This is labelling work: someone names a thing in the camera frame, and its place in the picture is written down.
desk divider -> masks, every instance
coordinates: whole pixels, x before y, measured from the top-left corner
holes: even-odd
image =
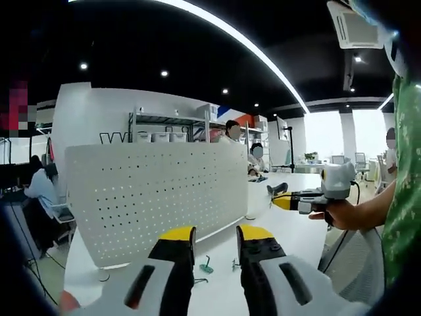
[[[241,144],[110,144],[66,149],[67,204],[98,267],[147,256],[171,228],[204,238],[247,214]]]

curved light strip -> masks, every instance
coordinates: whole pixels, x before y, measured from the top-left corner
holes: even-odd
[[[177,7],[181,10],[185,10],[206,20],[213,25],[219,27],[225,33],[228,33],[241,44],[243,44],[246,48],[248,48],[253,54],[255,54],[273,73],[285,84],[288,90],[292,93],[292,95],[296,98],[297,102],[301,105],[304,111],[308,114],[310,113],[309,109],[305,105],[303,99],[298,94],[297,90],[293,87],[291,82],[285,77],[285,75],[279,70],[279,68],[255,45],[253,44],[248,38],[246,38],[243,34],[238,32],[235,28],[230,26],[228,23],[224,22],[220,18],[214,16],[213,14],[203,10],[202,8],[196,7],[191,3],[188,3],[184,0],[151,0],[156,2],[165,3],[167,5],[172,5],[173,7]]]
[[[389,95],[389,97],[387,97],[387,99],[382,103],[382,105],[379,106],[378,110],[382,110],[386,104],[388,104],[390,102],[390,100],[392,100],[393,94]]]

potted plant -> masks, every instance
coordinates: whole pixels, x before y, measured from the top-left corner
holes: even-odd
[[[317,155],[317,151],[315,151],[314,153],[305,153],[304,158],[305,160],[307,160],[308,163],[313,163]]]

air conditioner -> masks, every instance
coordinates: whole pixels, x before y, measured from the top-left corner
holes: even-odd
[[[382,49],[378,27],[369,24],[349,7],[335,1],[328,1],[328,9],[334,20],[339,46],[342,49]]]

window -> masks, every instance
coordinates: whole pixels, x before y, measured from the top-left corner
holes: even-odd
[[[310,113],[304,116],[306,152],[318,153],[319,160],[343,155],[342,123],[339,111]]]
[[[357,152],[366,158],[377,158],[386,147],[386,126],[379,110],[354,110],[355,142]]]

